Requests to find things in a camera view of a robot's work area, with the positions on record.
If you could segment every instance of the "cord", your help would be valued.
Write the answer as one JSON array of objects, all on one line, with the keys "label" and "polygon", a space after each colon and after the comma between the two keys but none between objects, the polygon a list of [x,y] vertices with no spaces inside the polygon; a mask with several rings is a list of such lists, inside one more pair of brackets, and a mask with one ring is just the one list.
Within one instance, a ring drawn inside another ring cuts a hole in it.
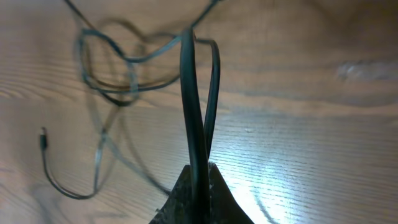
[{"label": "cord", "polygon": [[[125,29],[129,30],[130,32],[136,34],[140,40],[142,40],[145,43],[148,43],[150,41],[150,38],[147,38],[143,36],[142,34],[137,32],[137,29],[129,23],[128,21],[124,20],[117,20],[117,19],[109,19],[102,24],[96,27],[89,22],[89,20],[79,11],[79,9],[74,5],[74,3],[71,2],[71,0],[64,0],[65,3],[68,5],[68,7],[71,9],[71,11],[74,13],[74,16],[80,19],[80,21],[83,21],[83,23],[89,27],[83,28],[83,26],[80,24],[81,22],[79,21],[79,25],[82,27],[80,35],[77,39],[77,55],[78,55],[78,62],[81,70],[81,76],[83,79],[83,82],[93,91],[97,91],[101,96],[103,96],[106,100],[111,102],[114,107],[108,117],[106,118],[106,121],[104,124],[102,124],[101,118],[98,113],[98,109],[96,107],[96,103],[94,98],[87,94],[87,99],[88,99],[88,105],[91,113],[91,117],[93,120],[94,125],[96,126],[99,134],[101,135],[101,139],[99,140],[98,147],[96,150],[96,155],[95,155],[95,176],[94,176],[94,183],[93,183],[93,192],[88,194],[88,195],[81,195],[75,192],[72,192],[71,190],[66,189],[63,187],[59,182],[55,180],[53,177],[51,171],[50,171],[50,166],[47,162],[47,152],[49,148],[49,143],[47,141],[47,130],[45,128],[42,128],[42,134],[40,135],[40,148],[42,152],[42,160],[43,160],[43,167],[44,167],[44,172],[46,178],[49,180],[49,182],[53,185],[55,189],[57,189],[61,194],[64,194],[67,197],[77,199],[77,200],[85,200],[94,197],[99,191],[100,187],[98,186],[98,179],[99,179],[99,172],[100,172],[100,165],[101,165],[101,160],[102,160],[102,155],[103,155],[103,148],[104,145],[106,144],[111,152],[113,153],[113,156],[117,158],[119,161],[121,161],[125,166],[128,166],[128,168],[134,170],[137,172],[141,177],[145,178],[148,182],[150,182],[153,186],[157,187],[160,191],[162,191],[166,195],[170,195],[170,191],[161,186],[155,179],[138,169],[132,162],[129,162],[127,159],[123,157],[121,154],[120,150],[118,147],[115,145],[113,140],[110,138],[108,131],[111,128],[114,119],[116,118],[117,114],[120,112],[122,107],[129,106],[133,104],[137,99],[138,99],[138,93],[142,91],[150,91],[150,90],[157,90],[159,88],[164,88],[173,82],[177,81],[180,78],[180,74],[172,77],[170,80],[167,80],[166,82],[163,82],[161,84],[158,84],[158,82],[150,82],[150,83],[143,83],[140,84],[137,82],[136,74],[134,72],[134,64],[136,63],[143,63],[146,62],[152,58],[160,56],[162,53],[168,51],[171,49],[174,45],[179,43],[182,39],[180,35],[175,35],[175,34],[157,34],[154,37],[170,37],[171,40],[165,44],[163,47],[155,50],[154,52],[143,56],[143,57],[128,57],[124,51],[118,46],[118,44],[108,37],[107,35],[103,34],[100,32],[100,29],[102,29],[104,26],[108,26],[110,24],[119,24]],[[187,33],[192,32],[192,29],[195,28],[202,20],[205,18],[205,16],[211,11],[211,9],[216,5],[216,3],[219,0],[211,0],[209,5],[203,10],[203,12],[198,16],[197,19],[195,19],[192,24],[190,25],[189,29],[190,31],[185,31],[184,34],[188,35]],[[99,38],[102,41],[102,44],[108,44],[113,51],[116,53],[116,55],[123,59],[126,63],[128,72],[127,76],[129,78],[129,84],[128,85],[114,85],[110,84],[101,80],[98,80],[96,75],[93,72],[92,66],[91,66],[91,53],[90,53],[90,48],[88,44],[86,43],[86,38],[89,36],[94,36]],[[210,148],[211,148],[211,140],[213,137],[213,131],[214,131],[214,125],[215,125],[215,115],[216,115],[216,105],[217,105],[217,98],[218,98],[218,87],[220,84],[220,56],[218,53],[218,48],[217,45],[213,40],[204,40],[204,39],[198,39],[197,42],[201,44],[209,44],[211,45],[212,52],[213,52],[213,67],[212,67],[212,76],[211,76],[211,83],[210,83],[210,91],[209,91],[209,99],[208,99],[208,106],[206,109],[206,117],[205,117],[205,125],[203,127],[202,120],[201,120],[201,115],[200,115],[200,122],[198,119],[198,113],[200,114],[200,107],[197,108],[199,105],[198,98],[195,98],[194,101],[191,103],[187,103],[187,99],[191,98],[191,94],[195,95],[196,92],[196,97],[198,97],[197,93],[197,85],[196,85],[196,74],[194,77],[190,77],[190,75],[182,75],[181,74],[181,79],[182,79],[182,95],[183,95],[183,106],[184,106],[184,115],[185,115],[185,122],[188,123],[186,125],[187,127],[187,136],[192,136],[195,133],[199,134],[199,141],[200,147],[196,148],[195,146],[192,146],[192,141],[188,140],[188,147],[190,151],[190,158],[191,155],[191,165],[193,166],[193,176],[199,176],[203,175],[203,170],[197,169],[194,167],[197,167],[198,164],[200,164],[200,167],[206,167],[207,169],[207,161],[208,157],[210,155]],[[185,51],[181,54],[181,65],[185,63],[185,59],[183,57],[183,54],[187,54],[190,50]],[[191,66],[193,70],[195,69],[195,58],[193,56],[193,60],[191,58],[190,64],[187,66]],[[184,72],[184,67],[180,68],[181,73]],[[185,83],[183,80],[190,80],[189,83]],[[112,97],[110,94],[117,94],[116,97]],[[124,95],[131,95],[130,100],[124,100]],[[195,116],[190,118],[189,115],[186,115],[186,111],[189,111],[190,106],[194,105],[195,106]],[[191,121],[187,121],[188,119],[192,119],[193,122],[198,122],[197,124],[200,124],[201,128],[199,129],[199,132],[193,131],[191,128]],[[208,174],[207,174],[207,186],[204,184],[206,181],[194,181],[193,182],[193,189],[195,189],[195,200],[198,200],[199,196],[201,195],[201,192],[205,192],[205,188],[209,188],[208,185]]]}]

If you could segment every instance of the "tangled cable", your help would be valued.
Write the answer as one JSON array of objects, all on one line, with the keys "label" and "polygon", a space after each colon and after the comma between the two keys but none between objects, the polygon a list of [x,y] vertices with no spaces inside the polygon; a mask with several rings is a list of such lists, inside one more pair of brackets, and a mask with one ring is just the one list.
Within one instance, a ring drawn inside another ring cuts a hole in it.
[{"label": "tangled cable", "polygon": [[[84,83],[94,91],[97,91],[101,96],[111,102],[114,107],[109,113],[108,117],[103,123],[98,109],[96,106],[95,99],[87,94],[88,104],[90,108],[91,117],[96,127],[97,132],[100,134],[101,139],[99,140],[97,150],[95,153],[95,175],[93,183],[93,192],[88,195],[81,195],[63,187],[53,177],[49,164],[47,162],[47,130],[42,128],[42,134],[40,135],[40,148],[42,152],[42,160],[44,165],[44,172],[46,178],[57,189],[61,194],[77,200],[85,200],[94,197],[101,189],[98,184],[100,175],[100,165],[103,156],[103,148],[107,145],[113,156],[121,161],[124,165],[137,172],[141,177],[145,178],[152,185],[157,187],[166,195],[170,195],[170,191],[165,187],[161,186],[154,178],[147,175],[142,170],[138,169],[132,162],[128,161],[120,152],[114,141],[108,134],[118,112],[122,107],[129,106],[134,103],[138,98],[138,93],[142,91],[156,90],[159,88],[166,87],[180,78],[180,74],[172,77],[170,80],[158,84],[157,82],[140,84],[137,81],[136,74],[134,73],[134,64],[146,62],[150,59],[160,56],[164,52],[171,49],[174,45],[179,43],[183,39],[182,50],[180,56],[180,71],[181,71],[181,82],[182,82],[182,100],[183,110],[185,116],[185,124],[187,128],[188,147],[190,152],[190,162],[192,166],[192,194],[194,201],[197,202],[198,209],[208,210],[208,157],[210,155],[211,140],[213,137],[213,130],[216,118],[216,106],[218,99],[218,87],[220,84],[220,55],[218,48],[214,40],[195,39],[192,29],[194,29],[203,18],[211,11],[211,9],[220,0],[211,0],[209,5],[203,10],[203,12],[195,19],[188,29],[186,29],[182,35],[175,34],[157,34],[157,36],[165,36],[172,38],[163,47],[155,50],[151,54],[144,57],[128,57],[124,51],[118,46],[118,44],[107,35],[100,32],[99,28],[96,28],[89,22],[89,20],[80,12],[80,10],[70,0],[64,0],[68,7],[73,11],[73,15],[77,21],[77,24],[81,27],[81,32],[77,40],[77,54],[78,63],[80,66],[81,77]],[[122,20],[108,20],[100,26],[106,26],[111,23],[117,23],[127,30],[135,33],[138,38],[147,41],[143,35],[135,32],[134,27],[127,21]],[[93,72],[91,66],[91,55],[90,48],[86,43],[86,38],[94,36],[99,38],[103,44],[108,44],[116,53],[116,55],[123,59],[127,66],[127,75],[129,78],[128,85],[114,85],[99,80]],[[193,41],[197,41],[201,44],[208,44],[211,46],[213,52],[213,66],[212,76],[210,83],[208,106],[206,109],[205,124],[201,120],[200,104],[197,92],[197,80],[195,73],[195,51],[193,48]],[[131,99],[125,100],[124,97],[130,95]]]}]

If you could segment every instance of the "wooden floor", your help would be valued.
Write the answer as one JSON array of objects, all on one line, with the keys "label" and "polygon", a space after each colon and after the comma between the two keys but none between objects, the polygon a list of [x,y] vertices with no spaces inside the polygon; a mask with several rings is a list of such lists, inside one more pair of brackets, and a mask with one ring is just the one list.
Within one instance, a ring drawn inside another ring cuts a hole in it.
[{"label": "wooden floor", "polygon": [[[181,30],[208,0],[75,2],[94,23],[123,17],[151,34]],[[3,0],[0,31],[0,223],[148,223],[166,198],[109,150],[102,176],[111,174],[91,200],[63,197],[45,179],[41,126],[56,177],[81,193],[91,190],[99,139],[66,5]],[[105,32],[126,51],[137,47],[120,27]],[[227,0],[196,34],[215,39],[221,52],[210,161],[255,223],[398,222],[397,76],[337,72],[345,62],[396,59],[397,1]],[[178,58],[179,46],[140,65],[140,79],[177,72]],[[197,61],[205,106],[210,50],[198,45]],[[96,65],[106,78],[101,57]],[[105,116],[111,106],[97,99]],[[123,117],[127,132],[119,121],[111,131],[121,150],[135,163],[131,151],[139,154],[171,189],[189,162],[179,82],[141,94]]]}]

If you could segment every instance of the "wooden surface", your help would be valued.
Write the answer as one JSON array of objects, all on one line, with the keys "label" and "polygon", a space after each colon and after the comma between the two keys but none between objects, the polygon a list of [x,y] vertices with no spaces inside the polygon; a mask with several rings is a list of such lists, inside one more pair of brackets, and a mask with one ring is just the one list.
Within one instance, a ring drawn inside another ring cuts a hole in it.
[{"label": "wooden surface", "polygon": [[[182,29],[206,3],[76,1],[94,22],[123,17],[145,34]],[[397,15],[396,1],[228,0],[200,24],[197,36],[217,41],[222,62],[210,160],[255,223],[398,222],[398,83],[336,73],[346,61],[394,58]],[[98,142],[66,5],[3,0],[0,30],[0,222],[148,223],[166,198],[108,150],[102,175],[111,175],[92,200],[62,197],[45,180],[41,126],[55,175],[82,193]],[[106,33],[126,51],[137,44],[118,27]],[[176,47],[140,66],[141,79],[176,72],[178,57]],[[205,105],[210,50],[198,46],[197,60]],[[101,57],[96,65],[106,78]],[[177,82],[143,93],[124,111],[127,134],[120,122],[112,130],[126,157],[137,162],[135,150],[170,189],[188,163],[179,91]],[[106,114],[110,105],[98,99]]]}]

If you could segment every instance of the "cable connector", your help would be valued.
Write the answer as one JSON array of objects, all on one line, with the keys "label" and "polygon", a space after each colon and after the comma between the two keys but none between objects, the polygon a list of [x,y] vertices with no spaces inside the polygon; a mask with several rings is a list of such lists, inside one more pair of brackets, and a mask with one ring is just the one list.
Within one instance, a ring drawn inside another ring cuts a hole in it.
[{"label": "cable connector", "polygon": [[40,149],[42,151],[45,151],[47,149],[47,147],[49,146],[48,142],[47,142],[47,130],[45,127],[42,127],[42,132],[40,134]]}]

